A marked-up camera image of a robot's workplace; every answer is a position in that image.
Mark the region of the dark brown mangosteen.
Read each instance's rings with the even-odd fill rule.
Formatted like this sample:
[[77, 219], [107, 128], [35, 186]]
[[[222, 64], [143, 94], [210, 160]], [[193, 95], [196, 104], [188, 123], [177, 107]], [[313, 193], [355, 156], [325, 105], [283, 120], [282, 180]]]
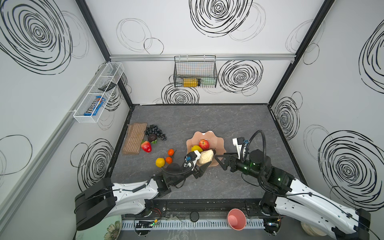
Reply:
[[150, 135], [148, 135], [148, 141], [151, 144], [157, 144], [158, 136], [156, 134], [150, 134]]

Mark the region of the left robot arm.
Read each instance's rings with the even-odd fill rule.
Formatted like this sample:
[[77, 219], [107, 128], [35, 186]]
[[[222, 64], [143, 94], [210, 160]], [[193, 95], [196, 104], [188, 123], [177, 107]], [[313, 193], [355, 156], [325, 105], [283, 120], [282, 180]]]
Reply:
[[146, 181], [118, 184], [103, 178], [75, 197], [76, 229], [89, 229], [103, 219], [121, 215], [139, 215], [151, 209], [153, 199], [171, 192], [171, 187], [183, 183], [189, 176], [202, 177], [211, 165], [199, 165], [202, 154], [190, 152], [182, 165], [170, 164]]

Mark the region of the red crinkled fruit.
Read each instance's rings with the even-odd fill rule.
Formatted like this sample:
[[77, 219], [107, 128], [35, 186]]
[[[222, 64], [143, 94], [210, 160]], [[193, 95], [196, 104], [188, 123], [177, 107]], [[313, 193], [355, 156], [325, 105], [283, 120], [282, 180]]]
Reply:
[[201, 139], [199, 141], [199, 146], [203, 149], [203, 151], [207, 151], [210, 149], [210, 143], [206, 139]]

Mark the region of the yellow lemon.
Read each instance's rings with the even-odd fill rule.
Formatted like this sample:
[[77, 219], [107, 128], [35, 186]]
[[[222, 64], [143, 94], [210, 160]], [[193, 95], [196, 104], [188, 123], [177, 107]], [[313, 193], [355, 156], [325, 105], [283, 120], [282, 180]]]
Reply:
[[194, 151], [198, 151], [199, 153], [201, 153], [203, 149], [198, 145], [194, 145], [191, 147], [191, 152], [194, 152]]

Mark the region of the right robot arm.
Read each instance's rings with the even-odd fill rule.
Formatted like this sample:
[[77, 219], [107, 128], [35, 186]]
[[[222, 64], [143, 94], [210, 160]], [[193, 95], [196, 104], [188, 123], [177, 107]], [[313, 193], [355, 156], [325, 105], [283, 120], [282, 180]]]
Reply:
[[261, 150], [244, 160], [237, 154], [216, 155], [215, 160], [231, 172], [254, 177], [265, 191], [259, 206], [263, 215], [283, 215], [311, 225], [336, 240], [368, 240], [371, 214], [338, 204], [310, 189], [286, 171], [272, 166]]

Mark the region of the beige pale fruit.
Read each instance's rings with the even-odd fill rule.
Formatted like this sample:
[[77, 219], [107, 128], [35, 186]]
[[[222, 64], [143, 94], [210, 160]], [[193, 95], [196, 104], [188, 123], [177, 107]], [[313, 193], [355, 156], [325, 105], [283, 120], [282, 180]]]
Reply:
[[201, 157], [200, 157], [200, 159], [198, 160], [198, 164], [199, 164], [199, 165], [204, 165], [204, 164], [210, 162], [209, 160], [207, 160], [207, 154], [208, 154], [208, 150], [207, 150], [207, 151], [203, 151], [203, 152], [201, 152]]

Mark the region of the red green apple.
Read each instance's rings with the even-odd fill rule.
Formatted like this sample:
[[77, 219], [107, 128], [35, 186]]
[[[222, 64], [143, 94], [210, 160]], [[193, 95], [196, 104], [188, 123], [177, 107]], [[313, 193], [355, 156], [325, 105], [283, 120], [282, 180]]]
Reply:
[[141, 148], [146, 153], [150, 153], [152, 151], [152, 145], [149, 141], [143, 141], [141, 143]]

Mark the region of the small yellow fruit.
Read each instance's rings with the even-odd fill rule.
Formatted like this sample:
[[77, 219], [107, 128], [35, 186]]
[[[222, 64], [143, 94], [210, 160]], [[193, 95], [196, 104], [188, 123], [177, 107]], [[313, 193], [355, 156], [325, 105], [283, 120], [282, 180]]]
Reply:
[[162, 168], [166, 164], [166, 160], [164, 158], [157, 158], [155, 164], [158, 168]]

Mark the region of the pink wavy fruit bowl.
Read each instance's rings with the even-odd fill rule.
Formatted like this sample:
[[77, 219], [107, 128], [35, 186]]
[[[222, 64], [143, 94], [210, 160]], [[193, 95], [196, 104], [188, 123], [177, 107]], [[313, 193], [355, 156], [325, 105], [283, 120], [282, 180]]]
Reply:
[[205, 133], [195, 132], [193, 137], [186, 141], [186, 145], [187, 153], [192, 152], [194, 146], [200, 147], [203, 151], [212, 150], [214, 156], [223, 155], [227, 152], [224, 147], [224, 139], [217, 137], [212, 131]]

